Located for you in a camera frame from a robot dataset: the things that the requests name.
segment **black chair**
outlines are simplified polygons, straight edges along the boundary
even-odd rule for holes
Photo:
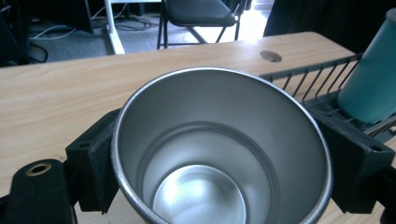
[[[191,45],[196,43],[168,43],[168,22],[176,26],[187,27],[198,38],[205,41],[192,27],[222,27],[216,42],[219,42],[227,27],[236,25],[234,40],[238,39],[240,19],[248,9],[251,0],[162,0],[157,49],[162,45]]]

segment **black wire rack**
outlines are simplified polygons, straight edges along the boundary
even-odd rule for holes
[[[264,74],[266,79],[289,93],[305,108],[316,109],[328,116],[337,117],[369,136],[385,133],[396,135],[396,113],[375,124],[364,123],[350,117],[337,104],[338,93],[343,89],[362,54],[318,63],[306,67]]]

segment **gray floor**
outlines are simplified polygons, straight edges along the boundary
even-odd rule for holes
[[[239,40],[257,39],[262,37],[271,6],[253,1],[252,9],[242,16]],[[66,60],[100,57],[113,54],[107,30],[106,18],[93,20],[94,33],[73,31],[60,27],[56,32],[41,32],[56,27],[50,21],[37,21],[31,29],[30,56],[39,62],[59,62]],[[133,20],[117,22],[117,31],[125,53],[156,50],[159,15],[151,14],[134,17]],[[207,41],[214,42],[219,28],[200,28],[196,31]],[[227,28],[221,42],[233,41],[234,27]],[[170,42],[197,42],[197,39],[186,29],[169,25]]]

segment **silver container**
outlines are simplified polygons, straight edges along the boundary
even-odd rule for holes
[[[200,67],[158,77],[124,105],[112,162],[150,223],[315,222],[332,168],[318,126],[258,77]]]

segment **teal tumbler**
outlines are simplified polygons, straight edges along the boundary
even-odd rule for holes
[[[365,123],[396,112],[396,8],[388,11],[337,102],[349,116]]]

